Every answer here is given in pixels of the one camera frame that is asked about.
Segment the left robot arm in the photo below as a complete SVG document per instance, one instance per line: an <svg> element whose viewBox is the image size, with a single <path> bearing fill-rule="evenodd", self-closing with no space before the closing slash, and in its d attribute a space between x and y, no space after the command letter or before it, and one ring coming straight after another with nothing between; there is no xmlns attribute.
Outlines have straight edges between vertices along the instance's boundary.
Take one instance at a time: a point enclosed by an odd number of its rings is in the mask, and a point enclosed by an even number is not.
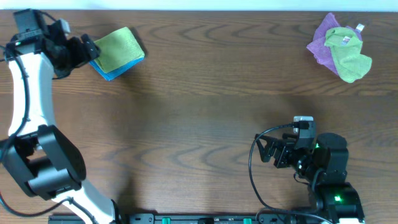
<svg viewBox="0 0 398 224"><path fill-rule="evenodd" d="M47 24L47 13L13 14L18 32L2 47L13 79L13 115L1 141L1 163L29 197L66 206L85 223L125 223L116 202L87 179L78 148L57 128L52 82L98 58L88 35L71 37L63 19Z"/></svg>

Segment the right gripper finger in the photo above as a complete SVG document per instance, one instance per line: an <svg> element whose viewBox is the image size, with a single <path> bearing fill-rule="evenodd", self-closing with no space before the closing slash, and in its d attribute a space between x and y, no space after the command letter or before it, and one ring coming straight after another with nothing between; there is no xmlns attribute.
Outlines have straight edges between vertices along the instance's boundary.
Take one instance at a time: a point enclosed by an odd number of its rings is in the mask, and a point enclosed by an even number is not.
<svg viewBox="0 0 398 224"><path fill-rule="evenodd" d="M259 149L260 157L262 162L269 162L271 157L275 153L275 142L266 142L263 144L262 142L258 141L257 146Z"/></svg>
<svg viewBox="0 0 398 224"><path fill-rule="evenodd" d="M265 140L267 142L267 144L271 144L271 143L275 143L275 142L281 143L281 144L282 143L287 143L287 142L295 143L295 135L294 134L288 134L288 133L283 133L281 139L274 138L274 137L271 137L271 136L266 136L266 135L260 136L260 134L256 134L254 138L255 139L259 138L261 140Z"/></svg>

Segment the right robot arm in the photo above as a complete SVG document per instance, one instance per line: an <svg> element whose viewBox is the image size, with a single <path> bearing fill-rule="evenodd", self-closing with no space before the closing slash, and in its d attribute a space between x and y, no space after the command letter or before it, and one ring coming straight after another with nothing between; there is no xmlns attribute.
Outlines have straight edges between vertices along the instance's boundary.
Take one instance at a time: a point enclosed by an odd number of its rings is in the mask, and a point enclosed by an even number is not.
<svg viewBox="0 0 398 224"><path fill-rule="evenodd" d="M346 139L334 133L287 134L280 139L255 136L262 162L274 160L278 169L291 167L305 180L310 207L272 211L284 223L364 223L357 191L346 181L349 152Z"/></svg>

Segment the light green cloth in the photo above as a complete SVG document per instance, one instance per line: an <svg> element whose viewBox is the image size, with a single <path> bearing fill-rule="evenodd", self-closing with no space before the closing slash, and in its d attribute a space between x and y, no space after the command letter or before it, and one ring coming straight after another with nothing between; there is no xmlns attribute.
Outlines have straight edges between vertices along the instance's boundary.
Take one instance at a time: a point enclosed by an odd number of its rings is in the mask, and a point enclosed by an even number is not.
<svg viewBox="0 0 398 224"><path fill-rule="evenodd" d="M105 73L146 56L128 27L120 28L96 40L95 44L101 53L94 61Z"/></svg>

